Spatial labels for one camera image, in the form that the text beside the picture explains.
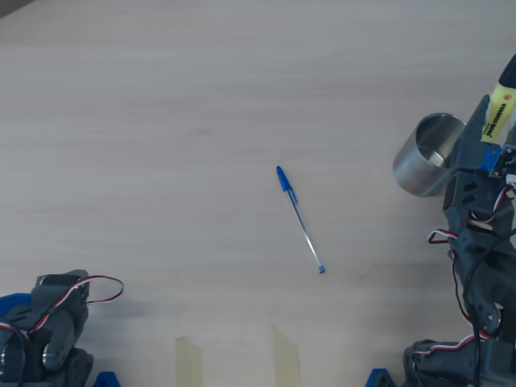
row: blue pen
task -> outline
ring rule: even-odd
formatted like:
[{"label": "blue pen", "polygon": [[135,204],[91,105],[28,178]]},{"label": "blue pen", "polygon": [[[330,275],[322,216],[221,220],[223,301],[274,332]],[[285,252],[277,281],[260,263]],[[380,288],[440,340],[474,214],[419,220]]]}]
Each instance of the blue pen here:
[{"label": "blue pen", "polygon": [[281,169],[281,167],[278,166],[276,168],[276,170],[277,170],[277,176],[280,178],[281,187],[287,193],[287,196],[290,199],[290,204],[292,205],[292,208],[293,208],[293,212],[295,212],[296,216],[298,217],[299,225],[301,226],[303,235],[305,236],[306,242],[308,243],[308,247],[310,248],[310,251],[312,252],[312,256],[314,256],[315,263],[319,267],[319,272],[321,274],[323,274],[325,271],[324,266],[321,265],[321,262],[319,261],[317,254],[315,254],[314,245],[310,242],[310,238],[308,238],[308,234],[306,233],[305,225],[303,224],[303,221],[301,220],[301,215],[299,214],[299,211],[298,211],[298,199],[296,198],[296,194],[293,192],[293,189],[290,186],[290,183],[287,180],[287,176],[285,176],[283,169]]}]

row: tape strip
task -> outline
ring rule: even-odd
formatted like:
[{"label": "tape strip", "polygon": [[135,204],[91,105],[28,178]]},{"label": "tape strip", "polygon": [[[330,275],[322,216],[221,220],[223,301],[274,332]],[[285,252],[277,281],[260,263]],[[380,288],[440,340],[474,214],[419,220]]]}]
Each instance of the tape strip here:
[{"label": "tape strip", "polygon": [[176,339],[176,387],[202,387],[202,350],[186,337]]},{"label": "tape strip", "polygon": [[299,346],[290,342],[277,327],[273,327],[273,347],[276,387],[299,387]]}]

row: yellow highlighter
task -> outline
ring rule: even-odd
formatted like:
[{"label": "yellow highlighter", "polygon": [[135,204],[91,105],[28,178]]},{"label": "yellow highlighter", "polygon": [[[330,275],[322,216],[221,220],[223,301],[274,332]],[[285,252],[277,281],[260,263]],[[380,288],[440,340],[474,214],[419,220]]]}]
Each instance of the yellow highlighter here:
[{"label": "yellow highlighter", "polygon": [[510,60],[498,79],[487,110],[485,124],[482,127],[481,141],[497,142],[501,129],[510,117],[516,103],[516,55]]}]

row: pen cap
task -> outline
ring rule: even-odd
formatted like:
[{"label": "pen cap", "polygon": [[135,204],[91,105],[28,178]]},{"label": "pen cap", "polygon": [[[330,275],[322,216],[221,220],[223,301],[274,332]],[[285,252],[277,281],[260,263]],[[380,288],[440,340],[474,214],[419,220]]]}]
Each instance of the pen cap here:
[{"label": "pen cap", "polygon": [[298,203],[298,198],[296,198],[296,194],[294,193],[293,189],[292,189],[292,186],[290,185],[289,181],[287,180],[287,176],[285,175],[285,173],[283,172],[283,169],[281,169],[281,167],[278,165],[276,167],[276,170],[277,170],[277,176],[278,178],[280,179],[280,183],[281,183],[281,188],[284,190],[284,191],[290,191],[292,192],[292,196],[293,196],[293,199],[294,201],[296,202],[296,204]]},{"label": "pen cap", "polygon": [[277,166],[276,170],[277,176],[280,178],[281,188],[283,188],[284,191],[286,191],[287,189],[292,189],[289,181],[287,180],[287,176],[285,176],[285,173],[283,172],[283,169],[281,169],[280,166]]}]

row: metal cup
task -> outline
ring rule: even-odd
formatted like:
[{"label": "metal cup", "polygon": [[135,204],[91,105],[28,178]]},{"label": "metal cup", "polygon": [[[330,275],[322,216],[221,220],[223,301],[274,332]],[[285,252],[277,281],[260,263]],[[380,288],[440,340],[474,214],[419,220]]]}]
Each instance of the metal cup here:
[{"label": "metal cup", "polygon": [[422,119],[394,158],[397,183],[415,196],[439,195],[448,182],[453,146],[465,125],[448,113]]}]

